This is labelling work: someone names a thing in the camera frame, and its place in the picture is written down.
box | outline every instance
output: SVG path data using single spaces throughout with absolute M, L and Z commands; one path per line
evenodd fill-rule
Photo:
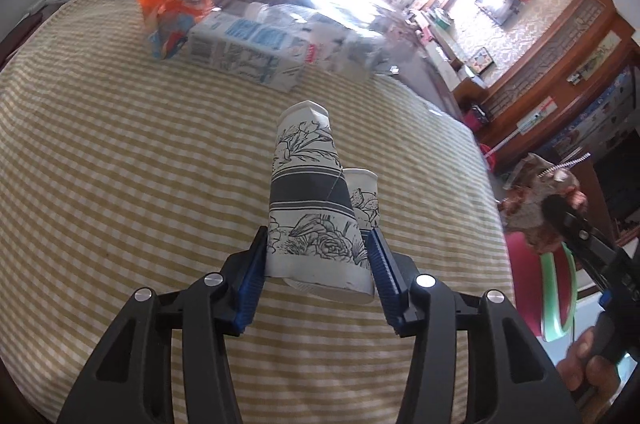
M 220 11 L 195 25 L 187 42 L 193 61 L 283 92 L 298 84 L 313 53 L 286 30 Z

finger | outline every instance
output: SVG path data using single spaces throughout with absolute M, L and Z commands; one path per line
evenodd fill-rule
M 591 349 L 591 347 L 593 346 L 593 328 L 587 328 L 578 339 L 576 339 L 568 348 L 568 350 L 566 351 L 566 356 L 567 358 L 570 357 L 578 357 L 578 350 L 580 350 L 581 353 L 584 353 L 585 350 L 585 343 L 586 345 L 589 347 L 589 350 Z
M 601 356 L 593 357 L 587 364 L 586 377 L 589 384 L 598 388 L 598 394 L 610 399 L 620 386 L 618 369 Z
M 587 328 L 575 341 L 575 353 L 579 359 L 585 359 L 593 347 L 594 327 Z
M 561 360 L 556 366 L 556 370 L 569 391 L 577 390 L 582 384 L 584 377 L 582 365 L 575 354 L 568 355 L 566 359 Z
M 586 377 L 589 383 L 598 388 L 598 393 L 582 409 L 584 424 L 596 422 L 620 386 L 618 369 L 604 357 L 593 357 L 587 364 Z

cup rim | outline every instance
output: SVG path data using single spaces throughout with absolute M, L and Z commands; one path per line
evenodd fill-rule
M 303 108 L 307 108 L 307 107 L 313 110 L 317 110 L 324 116 L 329 117 L 329 112 L 326 110 L 324 106 L 320 106 L 319 104 L 317 104 L 316 102 L 313 102 L 312 100 L 303 100 L 301 102 L 297 102 L 296 104 L 294 104 L 293 106 L 290 106 L 284 112 L 282 112 L 280 114 L 280 117 L 278 118 L 276 125 L 279 126 L 280 123 L 287 117 L 287 115 L 290 115 L 293 112 L 297 112 L 298 110 L 302 110 Z
M 342 172 L 351 175 L 366 175 L 367 177 L 378 180 L 378 175 L 373 171 L 364 168 L 343 168 Z

blue gripper pad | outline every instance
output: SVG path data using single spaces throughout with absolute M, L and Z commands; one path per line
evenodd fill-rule
M 408 308 L 408 289 L 379 229 L 369 233 L 366 248 L 386 322 L 396 333 L 402 333 L 406 325 L 404 313 Z
M 238 287 L 236 317 L 232 324 L 238 334 L 242 334 L 245 328 L 253 322 L 255 309 L 258 307 L 260 294 L 262 294 L 264 265 L 266 263 L 266 236 L 262 239 L 260 232 L 258 232 L 252 248 L 245 252 L 253 253 L 253 256 L 242 278 L 242 283 Z

orange plastic bag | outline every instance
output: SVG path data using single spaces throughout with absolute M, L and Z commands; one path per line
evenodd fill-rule
M 156 58 L 168 59 L 187 41 L 191 27 L 213 8 L 213 0 L 138 0 L 147 39 Z

